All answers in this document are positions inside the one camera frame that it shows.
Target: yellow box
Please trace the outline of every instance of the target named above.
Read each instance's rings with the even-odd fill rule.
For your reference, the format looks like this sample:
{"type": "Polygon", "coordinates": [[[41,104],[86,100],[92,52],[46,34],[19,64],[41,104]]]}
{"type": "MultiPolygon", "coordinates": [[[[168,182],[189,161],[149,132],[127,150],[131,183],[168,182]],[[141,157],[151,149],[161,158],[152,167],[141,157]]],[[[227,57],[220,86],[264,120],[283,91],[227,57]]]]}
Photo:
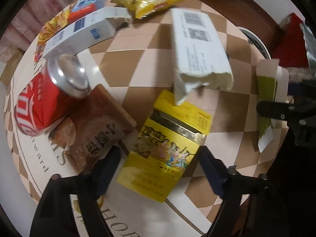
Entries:
{"type": "Polygon", "coordinates": [[[163,90],[154,103],[117,182],[163,202],[210,132],[212,117],[163,90]]]}

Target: round table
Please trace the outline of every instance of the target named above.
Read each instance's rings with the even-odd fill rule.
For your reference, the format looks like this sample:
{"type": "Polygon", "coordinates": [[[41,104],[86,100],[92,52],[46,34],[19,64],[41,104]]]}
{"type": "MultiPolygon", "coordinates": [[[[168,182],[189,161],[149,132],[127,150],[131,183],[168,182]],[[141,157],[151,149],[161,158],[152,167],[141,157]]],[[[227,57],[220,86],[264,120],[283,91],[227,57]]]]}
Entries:
{"type": "MultiPolygon", "coordinates": [[[[110,1],[106,5],[115,6],[110,1]]],[[[213,116],[205,145],[227,167],[236,165],[241,174],[257,177],[266,173],[287,128],[285,124],[277,124],[273,129],[274,139],[262,153],[259,152],[255,67],[264,57],[241,31],[208,5],[199,0],[183,0],[177,6],[209,15],[229,56],[234,75],[232,91],[202,88],[187,99],[213,116]]],[[[147,19],[133,20],[115,37],[77,55],[86,69],[91,87],[103,84],[137,122],[137,130],[123,140],[123,149],[130,150],[155,99],[163,89],[170,89],[173,84],[171,24],[169,10],[147,19]]],[[[65,159],[62,148],[51,144],[46,134],[26,136],[12,120],[18,94],[45,64],[44,59],[37,65],[33,62],[36,43],[37,39],[13,75],[5,100],[4,117],[14,163],[27,191],[38,202],[51,175],[59,173],[66,177],[75,175],[75,171],[65,159]]],[[[213,193],[201,166],[193,160],[165,202],[158,203],[140,196],[113,180],[101,210],[109,225],[117,222],[128,228],[124,231],[112,228],[114,236],[132,232],[136,234],[131,236],[165,236],[167,230],[168,235],[192,237],[207,232],[220,204],[221,199],[213,193]]],[[[80,234],[86,236],[80,214],[74,213],[80,234]]]]}

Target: wooden floor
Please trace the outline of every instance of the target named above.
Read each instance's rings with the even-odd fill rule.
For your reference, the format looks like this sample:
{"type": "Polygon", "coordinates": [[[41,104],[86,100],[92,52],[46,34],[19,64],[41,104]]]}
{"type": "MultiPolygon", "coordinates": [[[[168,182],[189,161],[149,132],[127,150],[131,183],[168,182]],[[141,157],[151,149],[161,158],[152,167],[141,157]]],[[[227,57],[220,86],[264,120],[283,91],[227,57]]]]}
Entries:
{"type": "Polygon", "coordinates": [[[265,44],[270,53],[279,44],[283,31],[253,0],[200,0],[218,11],[235,26],[249,29],[265,44]]]}

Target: red soda can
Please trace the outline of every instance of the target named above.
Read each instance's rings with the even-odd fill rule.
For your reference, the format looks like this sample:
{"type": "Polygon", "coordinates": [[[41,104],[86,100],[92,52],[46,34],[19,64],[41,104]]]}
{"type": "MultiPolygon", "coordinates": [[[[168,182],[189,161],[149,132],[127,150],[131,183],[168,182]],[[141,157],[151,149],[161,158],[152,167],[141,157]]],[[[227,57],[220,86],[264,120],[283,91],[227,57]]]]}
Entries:
{"type": "Polygon", "coordinates": [[[14,107],[15,122],[24,134],[38,136],[75,108],[90,90],[77,57],[52,54],[42,71],[19,94],[14,107]]]}

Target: brown wrapper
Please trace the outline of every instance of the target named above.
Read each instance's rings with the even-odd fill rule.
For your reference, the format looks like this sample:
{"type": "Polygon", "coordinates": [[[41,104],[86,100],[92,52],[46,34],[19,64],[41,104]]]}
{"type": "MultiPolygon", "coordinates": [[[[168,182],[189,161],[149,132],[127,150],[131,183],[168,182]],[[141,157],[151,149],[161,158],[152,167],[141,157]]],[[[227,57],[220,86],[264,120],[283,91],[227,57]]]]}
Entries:
{"type": "Polygon", "coordinates": [[[82,172],[90,170],[135,126],[131,116],[99,84],[50,132],[48,138],[65,149],[74,169],[82,172]]]}

